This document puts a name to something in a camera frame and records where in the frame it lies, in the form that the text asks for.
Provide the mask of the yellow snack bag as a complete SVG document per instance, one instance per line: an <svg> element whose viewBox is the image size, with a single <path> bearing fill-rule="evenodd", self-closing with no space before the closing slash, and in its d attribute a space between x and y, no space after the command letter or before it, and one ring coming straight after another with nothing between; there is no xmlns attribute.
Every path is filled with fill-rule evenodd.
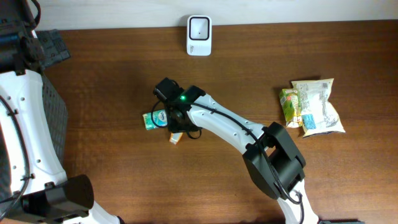
<svg viewBox="0 0 398 224"><path fill-rule="evenodd" d="M345 133L340 116L329 102L333 78L292 81L298 90L303 119L303 138L330 133Z"/></svg>

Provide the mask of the green juice carton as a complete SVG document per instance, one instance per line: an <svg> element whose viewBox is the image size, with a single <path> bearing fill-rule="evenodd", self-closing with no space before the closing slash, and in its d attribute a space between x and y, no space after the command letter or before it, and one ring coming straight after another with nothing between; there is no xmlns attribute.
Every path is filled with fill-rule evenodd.
<svg viewBox="0 0 398 224"><path fill-rule="evenodd" d="M303 125L299 92L295 88L282 89L279 93L280 104L287 128L299 128Z"/></svg>

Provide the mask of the orange tissue pack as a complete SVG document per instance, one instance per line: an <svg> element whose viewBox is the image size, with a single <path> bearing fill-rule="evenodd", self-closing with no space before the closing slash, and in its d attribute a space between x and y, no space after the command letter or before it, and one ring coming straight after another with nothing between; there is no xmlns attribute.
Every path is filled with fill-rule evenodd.
<svg viewBox="0 0 398 224"><path fill-rule="evenodd" d="M169 142L171 142L172 144L178 144L178 142L181 140L182 136L183 136L183 133L171 133Z"/></svg>

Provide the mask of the teal tissue pack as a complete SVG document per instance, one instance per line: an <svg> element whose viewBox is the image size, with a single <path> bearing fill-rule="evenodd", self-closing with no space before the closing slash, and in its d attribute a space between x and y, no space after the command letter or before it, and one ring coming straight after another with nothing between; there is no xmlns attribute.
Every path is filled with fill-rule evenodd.
<svg viewBox="0 0 398 224"><path fill-rule="evenodd" d="M154 111L142 115L146 130L165 128L168 125L165 110Z"/></svg>

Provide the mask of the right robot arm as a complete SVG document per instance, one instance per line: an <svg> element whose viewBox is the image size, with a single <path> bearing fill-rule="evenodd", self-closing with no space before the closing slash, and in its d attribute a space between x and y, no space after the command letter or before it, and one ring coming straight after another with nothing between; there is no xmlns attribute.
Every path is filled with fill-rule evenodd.
<svg viewBox="0 0 398 224"><path fill-rule="evenodd" d="M319 223L305 192L306 161L279 123L254 123L217 103L201 88L183 89L169 78L153 94L164 105L171 133L204 129L236 148L255 186L279 204L286 223Z"/></svg>

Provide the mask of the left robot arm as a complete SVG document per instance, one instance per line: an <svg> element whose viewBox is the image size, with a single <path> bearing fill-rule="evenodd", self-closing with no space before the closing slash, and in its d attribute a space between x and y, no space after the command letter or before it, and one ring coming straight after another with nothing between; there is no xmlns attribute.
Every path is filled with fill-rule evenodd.
<svg viewBox="0 0 398 224"><path fill-rule="evenodd" d="M57 31L36 31L40 19L37 1L1 2L1 218L121 223L62 166L68 112L44 71L70 54Z"/></svg>

